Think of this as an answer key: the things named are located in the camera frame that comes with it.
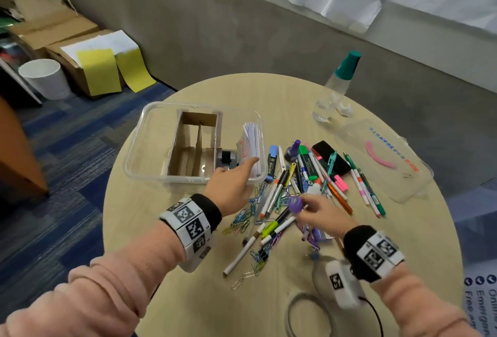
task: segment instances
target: gray wall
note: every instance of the gray wall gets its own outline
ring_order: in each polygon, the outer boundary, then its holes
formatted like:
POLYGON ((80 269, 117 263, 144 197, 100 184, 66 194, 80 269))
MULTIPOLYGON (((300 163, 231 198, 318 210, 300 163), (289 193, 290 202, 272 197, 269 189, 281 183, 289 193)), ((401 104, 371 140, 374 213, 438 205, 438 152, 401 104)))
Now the gray wall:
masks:
POLYGON ((241 72, 323 84, 351 49, 363 53, 348 96, 406 137, 443 194, 497 174, 497 95, 263 0, 72 0, 123 29, 153 76, 182 89, 241 72))

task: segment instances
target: carpet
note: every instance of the carpet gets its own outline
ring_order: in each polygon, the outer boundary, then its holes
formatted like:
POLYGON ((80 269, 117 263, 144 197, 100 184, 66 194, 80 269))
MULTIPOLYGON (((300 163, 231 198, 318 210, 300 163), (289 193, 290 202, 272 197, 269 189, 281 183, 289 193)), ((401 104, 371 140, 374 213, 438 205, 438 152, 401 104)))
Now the carpet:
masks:
POLYGON ((103 254, 103 200, 115 158, 143 107, 173 93, 157 83, 137 94, 74 95, 18 112, 50 196, 0 213, 0 323, 103 254))

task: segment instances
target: clear plastic container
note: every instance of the clear plastic container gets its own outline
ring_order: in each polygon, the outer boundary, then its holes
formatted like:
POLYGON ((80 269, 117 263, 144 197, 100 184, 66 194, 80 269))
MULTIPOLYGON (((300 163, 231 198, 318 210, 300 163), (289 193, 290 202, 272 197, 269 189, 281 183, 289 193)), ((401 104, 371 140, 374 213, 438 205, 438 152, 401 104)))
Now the clear plastic container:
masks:
POLYGON ((260 115, 251 110, 224 106, 202 106, 169 102, 153 102, 143 108, 138 125, 124 159, 124 172, 132 178, 162 183, 205 184, 214 171, 214 156, 217 150, 237 150, 237 142, 244 133, 243 125, 253 122, 258 125, 261 175, 251 177, 249 184, 257 184, 267 176, 267 159, 264 146, 264 132, 260 115), (170 163, 172 148, 177 146, 177 127, 183 113, 217 114, 218 128, 214 126, 184 125, 187 149, 198 148, 195 153, 199 171, 188 176, 179 170, 178 164, 170 163))
POLYGON ((420 193, 433 179, 431 168, 415 154, 407 141, 384 124, 357 121, 342 127, 336 137, 342 141, 340 146, 356 167, 396 202, 405 202, 420 193), (380 164, 373 156, 388 165, 380 164))

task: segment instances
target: wooden tabletop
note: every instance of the wooden tabletop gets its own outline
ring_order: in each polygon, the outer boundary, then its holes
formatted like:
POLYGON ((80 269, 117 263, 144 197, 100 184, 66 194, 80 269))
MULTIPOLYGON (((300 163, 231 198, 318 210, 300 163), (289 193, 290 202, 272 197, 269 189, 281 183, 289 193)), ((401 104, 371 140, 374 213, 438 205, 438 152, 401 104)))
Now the wooden tabletop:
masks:
MULTIPOLYGON (((321 87, 275 74, 233 74, 196 83, 167 101, 254 109, 264 121, 266 147, 281 145, 286 148, 295 139, 311 144, 326 140, 341 152, 346 148, 339 145, 333 133, 343 124, 368 118, 386 128, 384 122, 353 101, 350 102, 354 118, 342 117, 335 111, 331 123, 315 121, 311 111, 321 87)), ((233 137, 233 144, 238 139, 239 136, 233 137)), ((161 212, 182 196, 172 194, 162 184, 127 177, 123 161, 129 144, 128 138, 117 156, 107 185, 103 211, 106 252, 115 251, 144 233, 161 212)), ((354 217, 360 223, 386 232, 400 246, 409 268, 442 299, 460 306, 463 268, 459 241, 435 182, 429 184, 423 198, 411 198, 399 204, 388 199, 371 181, 387 212, 387 218, 377 219, 372 209, 365 206, 350 175, 344 179, 349 185, 348 202, 354 217)), ((195 272, 188 274, 177 267, 166 276, 137 328, 140 337, 286 335, 283 316, 289 297, 299 291, 315 292, 311 280, 312 263, 305 257, 309 245, 301 241, 298 229, 291 226, 270 252, 260 276, 247 278, 232 291, 231 286, 242 274, 252 270, 251 257, 246 255, 227 278, 222 276, 223 269, 242 248, 241 235, 220 233, 232 219, 223 219, 214 234, 213 251, 195 272)), ((336 244, 323 247, 321 252, 342 258, 336 244)), ((398 326, 391 313, 369 284, 363 283, 362 287, 380 314, 385 336, 398 335, 398 326)), ((333 318, 339 336, 380 335, 375 315, 367 306, 357 311, 334 307, 333 318)), ((292 313, 292 324, 297 336, 327 336, 329 333, 326 317, 306 301, 292 313)))

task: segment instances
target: hand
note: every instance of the hand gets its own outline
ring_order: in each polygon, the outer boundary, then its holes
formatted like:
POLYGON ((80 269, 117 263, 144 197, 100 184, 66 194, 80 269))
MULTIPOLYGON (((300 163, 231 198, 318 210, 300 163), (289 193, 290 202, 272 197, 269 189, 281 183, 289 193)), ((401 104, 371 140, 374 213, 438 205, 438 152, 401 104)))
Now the hand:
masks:
POLYGON ((223 217, 235 214, 243 208, 253 192, 253 185, 247 185, 252 166, 259 161, 253 157, 233 170, 216 168, 207 183, 204 196, 216 204, 223 217))
POLYGON ((339 239, 343 239, 347 232, 359 226, 355 219, 338 209, 325 196, 302 194, 299 197, 307 205, 306 210, 302 210, 296 215, 300 224, 307 223, 309 226, 317 227, 339 239))

